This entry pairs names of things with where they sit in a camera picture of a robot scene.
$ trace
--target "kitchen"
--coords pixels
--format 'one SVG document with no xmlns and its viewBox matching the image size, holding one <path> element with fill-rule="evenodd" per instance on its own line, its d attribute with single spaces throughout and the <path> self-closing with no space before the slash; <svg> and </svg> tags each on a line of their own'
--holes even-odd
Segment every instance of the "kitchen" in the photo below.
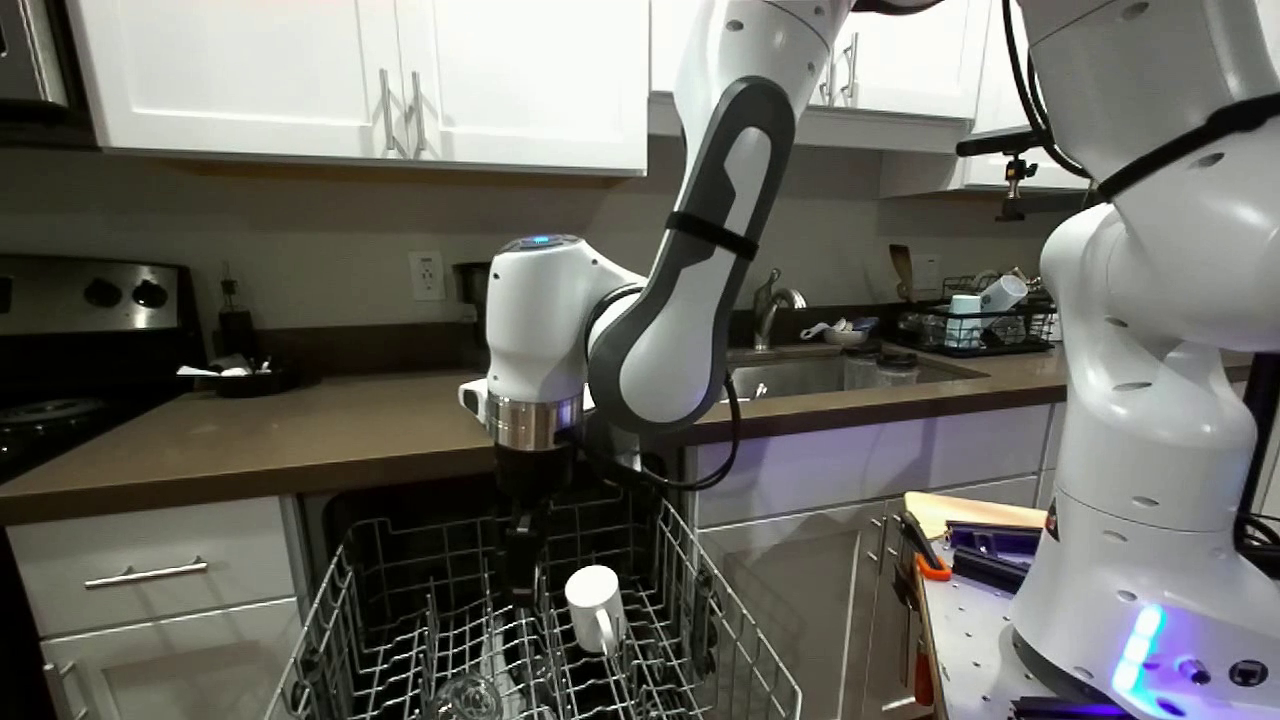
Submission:
<svg viewBox="0 0 1280 720">
<path fill-rule="evenodd" d="M 458 96 L 458 107 L 477 113 L 477 132 L 468 132 L 465 119 L 453 140 L 431 135 L 449 122 L 420 132 L 414 113 L 428 102 L 407 99 L 411 82 L 449 82 L 435 82 L 439 77 L 431 71 L 414 77 L 405 66 L 387 79 L 375 66 L 355 66 L 350 30 L 345 30 L 350 6 L 345 2 L 333 2 L 333 14 L 309 14 L 309 25 L 329 28 L 329 34 L 317 30 L 317 42 L 303 42 L 310 28 L 286 28 L 286 13 L 303 13 L 286 2 L 277 2 L 272 18 L 257 14 L 262 13 L 258 2 L 148 2 L 168 28 L 188 28 L 188 39 L 134 25 L 134 14 L 148 13 L 109 13 L 93 0 L 70 6 L 82 14 L 99 13 L 93 14 L 93 28 L 99 28 L 96 46 L 80 46 L 80 65 L 93 79 L 93 96 L 99 93 L 96 119 L 110 117 L 110 132 L 99 128 L 99 140 L 110 143 L 110 152 L 0 148 L 0 252 L 183 263 L 193 266 L 207 345 L 214 345 L 225 279 L 233 275 L 236 302 L 251 311 L 258 345 L 280 349 L 282 366 L 292 362 L 321 378 L 258 401 L 221 401 L 207 390 L 178 396 L 154 406 L 161 414 L 148 412 L 134 425 L 99 437 L 99 454 L 69 450 L 62 459 L 42 464 L 47 481 L 62 481 L 62 490 L 41 490 L 41 467 L 20 474 L 6 490 L 0 489 L 4 520 L 51 532 L 35 532 L 35 544 L 24 549 L 74 544 L 70 534 L 80 534 L 80 544 L 93 544 L 86 534 L 110 534 L 99 544 L 119 551 L 177 544 L 183 528 L 193 534 L 207 532 L 207 544 L 221 544 L 225 532 L 214 528 L 243 528 L 257 544 L 246 549 L 246 555 L 257 555 L 251 573 L 272 576 L 272 585 L 251 589 L 240 600 L 183 600 L 168 611 L 130 607 L 115 621 L 96 621 L 96 607 L 80 607 L 80 624 L 57 624 L 61 630 L 41 629 L 41 634 L 61 651 L 51 695 L 61 695 L 69 712 L 86 707 L 93 717 L 129 720 L 207 717 L 214 707 L 214 717 L 257 717 L 246 712 L 251 700 L 236 712 L 226 702 L 201 712 L 201 690 L 272 690 L 280 651 L 286 651 L 282 640 L 282 648 L 269 651 L 225 644 L 233 648 L 226 657 L 277 657 L 262 660 L 277 677 L 269 668 L 257 677 L 236 668 L 240 677 L 233 682 L 221 682 L 214 673 L 207 682 L 177 681 L 177 673 L 197 665 L 183 665 L 177 648 L 154 644 L 188 617 L 214 617 L 221 607 L 236 617 L 262 603 L 299 603 L 317 590 L 310 585 L 322 567 L 295 567 L 295 549 L 282 551 L 282 534 L 295 540 L 303 534 L 295 522 L 309 522 L 309 505 L 295 505 L 299 497 L 364 483 L 420 483 L 420 490 L 431 490 L 431 481 L 493 467 L 484 430 L 453 406 L 454 378 L 484 366 L 484 349 L 477 338 L 477 309 L 458 299 L 449 266 L 484 260 L 527 230 L 574 230 L 623 266 L 645 271 L 650 263 L 684 167 L 670 132 L 670 52 L 680 46 L 688 14 L 680 18 L 677 0 L 629 0 L 633 25 L 586 2 L 538 2 L 536 13 L 510 2 L 510 18 L 496 25 L 496 34 L 479 42 L 477 30 L 468 30 L 479 18 L 465 2 L 405 2 L 411 13 L 442 13 L 407 13 L 405 25 L 431 30 L 454 25 L 449 34 L 428 34 L 442 54 L 458 54 L 454 65 L 442 65 L 442 71 L 477 66 L 479 60 L 465 65 L 468 52 L 510 71 L 521 65 L 516 46 L 527 42 L 522 30 L 553 25 L 547 14 L 557 13 L 578 13 L 578 18 L 586 14 L 586 28 L 607 28 L 598 30 L 604 39 L 582 46 L 607 54 L 607 65 L 591 66 L 617 71 L 607 77 L 607 93 L 567 96 L 562 89 L 595 89 L 586 77 L 572 77 L 567 82 L 536 82 L 553 89 L 547 99 L 527 96 L 522 102 L 557 107 L 591 96 L 591 102 L 607 102 L 607 113 L 604 119 L 598 113 L 582 113 L 586 119 L 612 122 L 612 113 L 621 113 L 629 122 L 612 122 L 612 148 L 558 148 L 557 140 L 544 140 L 547 157 L 536 157 L 527 148 L 536 140 L 521 132 L 493 135 L 493 122 L 510 107 L 510 99 L 493 99 L 508 96 L 503 89 L 510 89 L 510 79 L 503 77 L 499 93 Z M 272 39 L 272 30 L 262 30 L 269 39 L 236 30 L 257 28 L 257 18 L 272 30 L 292 30 L 286 42 L 309 46 L 295 66 L 277 60 L 280 39 Z M 360 42 L 383 46 L 375 42 L 375 30 L 387 30 L 383 14 L 364 25 L 364 30 Z M 992 266 L 1037 271 L 1046 228 L 1078 206 L 1078 184 L 1055 177 L 1041 157 L 1045 172 L 1026 181 L 1037 191 L 1023 197 L 1026 214 L 996 221 L 1004 205 L 1004 161 L 953 161 L 961 135 L 1001 128 L 1004 119 L 1014 122 L 1010 89 L 1001 82 L 1001 18 L 992 2 L 953 0 L 949 14 L 930 14 L 929 25 L 912 18 L 895 30 L 920 30 L 930 46 L 949 46 L 953 54 L 939 52 L 934 60 L 949 77 L 939 89 L 920 89 L 920 71 L 939 77 L 934 65 L 917 66 L 917 77 L 890 77 L 898 52 L 880 46 L 873 34 L 852 34 L 845 42 L 852 54 L 868 52 L 868 60 L 839 65 L 833 66 L 833 79 L 821 82 L 745 283 L 760 288 L 778 271 L 778 283 L 808 299 L 808 311 L 778 315 L 776 345 L 800 338 L 800 325 L 895 302 L 898 279 L 887 245 L 912 248 L 912 297 L 930 299 L 956 279 Z M 207 71 L 207 54 L 178 46 L 221 46 L 221 60 L 236 60 L 207 79 L 205 96 L 188 96 L 183 89 L 193 77 Z M 578 65 L 574 52 L 547 52 L 544 60 L 547 66 L 538 71 L 547 77 L 582 71 L 572 66 Z M 258 96 L 236 96 L 243 77 L 258 79 Z M 496 79 L 484 82 L 484 77 L 465 77 L 454 82 L 488 89 Z M 392 96 L 399 93 L 399 128 L 375 117 L 387 89 Z M 280 128 L 251 132 L 257 117 L 243 113 L 243 102 L 262 102 L 258 117 L 292 113 L 292 119 L 303 113 L 350 113 L 333 102 L 335 93 L 360 96 L 360 102 L 350 102 L 360 113 L 355 143 L 349 143 L 349 117 L 317 117 L 317 128 L 335 128 L 333 135 L 299 132 L 299 140 L 286 140 Z M 240 107 L 243 132 L 207 132 L 226 119 L 214 117 L 214 99 Z M 148 128 L 148 119 L 130 122 L 129 113 L 148 107 L 177 107 L 172 117 L 188 117 L 193 128 L 130 135 L 129 128 Z M 527 122 L 557 135 L 547 128 L 557 122 L 557 113 L 531 113 Z M 753 292 L 739 292 L 737 309 L 748 325 Z M 847 648 L 845 640 L 873 634 L 865 630 L 868 621 L 847 617 L 861 607 L 861 595 L 847 590 L 856 534 L 873 520 L 882 520 L 882 512 L 890 517 L 898 490 L 956 489 L 1010 505 L 1045 505 L 1050 489 L 1050 445 L 1062 401 L 1055 357 L 971 359 L 969 366 L 981 366 L 983 375 L 949 388 L 887 388 L 861 401 L 760 401 L 748 406 L 753 440 L 739 450 L 739 473 L 720 490 L 693 498 L 699 540 L 748 603 L 760 600 L 748 589 L 760 585 L 763 573 L 778 573 L 776 579 L 763 579 L 770 585 L 763 590 L 778 590 L 776 585 L 829 589 L 817 603 L 808 590 L 763 595 L 783 607 L 778 617 L 770 617 L 763 600 L 753 607 L 763 624 L 776 621 L 767 630 L 802 682 L 802 717 L 865 717 L 856 702 L 861 695 L 890 700 L 890 690 L 898 690 L 895 681 L 852 668 L 868 665 L 874 648 Z M 725 447 L 717 447 L 720 440 L 725 412 L 717 406 L 710 418 L 688 437 L 684 464 L 693 474 L 725 454 Z M 165 490 L 150 489 L 154 481 L 172 481 L 178 490 L 168 489 L 172 497 L 165 498 Z M 119 551 L 86 560 L 93 573 L 119 573 Z M 188 562 L 188 555 L 172 551 L 150 551 L 150 560 L 161 567 Z M 193 695 L 165 702 L 165 688 L 183 688 Z"/>
</svg>

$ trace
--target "countertop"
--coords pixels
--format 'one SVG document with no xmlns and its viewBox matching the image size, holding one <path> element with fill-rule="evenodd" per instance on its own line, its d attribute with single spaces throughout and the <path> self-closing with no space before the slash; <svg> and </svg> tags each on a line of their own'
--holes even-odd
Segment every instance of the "countertop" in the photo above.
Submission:
<svg viewBox="0 0 1280 720">
<path fill-rule="evenodd" d="M 755 401 L 745 403 L 739 430 L 778 437 L 1062 396 L 1055 351 L 953 362 L 981 375 Z M 458 378 L 471 370 L 333 375 L 257 401 L 188 390 L 0 483 L 0 522 L 493 473 L 488 437 L 454 406 Z M 680 445 L 725 437 L 728 406 L 710 406 Z"/>
</svg>

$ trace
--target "drawer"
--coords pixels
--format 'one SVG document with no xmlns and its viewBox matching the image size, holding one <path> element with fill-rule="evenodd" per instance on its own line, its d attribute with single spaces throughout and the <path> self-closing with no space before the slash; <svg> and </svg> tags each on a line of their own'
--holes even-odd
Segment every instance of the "drawer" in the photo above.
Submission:
<svg viewBox="0 0 1280 720">
<path fill-rule="evenodd" d="M 280 498 L 6 528 L 41 634 L 292 595 Z"/>
</svg>

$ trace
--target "faucet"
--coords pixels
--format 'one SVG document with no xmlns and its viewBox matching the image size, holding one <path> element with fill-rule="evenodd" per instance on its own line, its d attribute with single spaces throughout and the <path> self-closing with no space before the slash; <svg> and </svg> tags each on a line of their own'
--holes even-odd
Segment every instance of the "faucet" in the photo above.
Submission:
<svg viewBox="0 0 1280 720">
<path fill-rule="evenodd" d="M 755 351 L 767 351 L 770 321 L 778 309 L 808 309 L 808 299 L 795 288 L 776 288 L 770 271 L 755 292 L 753 292 L 753 311 L 755 311 Z"/>
</svg>

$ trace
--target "kitchen sink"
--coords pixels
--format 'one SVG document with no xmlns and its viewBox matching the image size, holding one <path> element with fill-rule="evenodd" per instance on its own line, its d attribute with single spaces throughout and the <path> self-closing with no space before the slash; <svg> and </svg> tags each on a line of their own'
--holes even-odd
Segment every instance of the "kitchen sink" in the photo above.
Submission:
<svg viewBox="0 0 1280 720">
<path fill-rule="evenodd" d="M 939 382 L 939 378 L 971 378 L 981 370 L 934 362 L 917 357 L 908 370 L 874 366 L 874 357 L 839 357 L 839 351 L 748 351 L 728 359 L 731 388 L 739 403 L 763 396 L 817 396 L 817 390 L 861 390 L 882 382 Z"/>
</svg>

